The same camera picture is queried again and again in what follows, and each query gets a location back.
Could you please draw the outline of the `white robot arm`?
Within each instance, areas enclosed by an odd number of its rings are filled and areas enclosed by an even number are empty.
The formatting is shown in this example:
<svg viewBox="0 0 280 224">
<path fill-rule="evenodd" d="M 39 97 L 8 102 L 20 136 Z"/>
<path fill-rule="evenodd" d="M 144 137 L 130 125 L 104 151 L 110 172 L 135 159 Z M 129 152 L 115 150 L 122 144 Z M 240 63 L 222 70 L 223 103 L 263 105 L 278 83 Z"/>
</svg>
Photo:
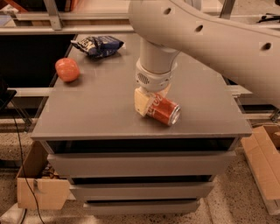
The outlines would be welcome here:
<svg viewBox="0 0 280 224">
<path fill-rule="evenodd" d="M 259 99 L 280 107 L 280 34 L 211 17 L 183 0 L 131 0 L 129 22 L 142 38 L 137 76 L 148 92 L 170 82 L 175 51 L 186 53 Z"/>
</svg>

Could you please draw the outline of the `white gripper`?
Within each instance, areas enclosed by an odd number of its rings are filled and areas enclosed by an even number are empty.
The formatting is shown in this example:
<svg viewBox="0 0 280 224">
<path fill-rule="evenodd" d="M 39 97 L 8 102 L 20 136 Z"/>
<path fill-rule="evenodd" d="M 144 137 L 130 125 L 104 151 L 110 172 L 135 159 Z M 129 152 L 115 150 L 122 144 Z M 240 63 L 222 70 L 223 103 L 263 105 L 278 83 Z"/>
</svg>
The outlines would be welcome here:
<svg viewBox="0 0 280 224">
<path fill-rule="evenodd" d="M 178 63 L 174 62 L 170 71 L 157 74 L 146 70 L 141 65 L 140 60 L 136 62 L 136 82 L 141 86 L 136 88 L 134 93 L 134 106 L 137 113 L 141 116 L 146 116 L 150 105 L 154 101 L 153 94 L 149 92 L 159 92 L 159 95 L 167 96 L 171 88 L 172 76 L 177 66 Z"/>
</svg>

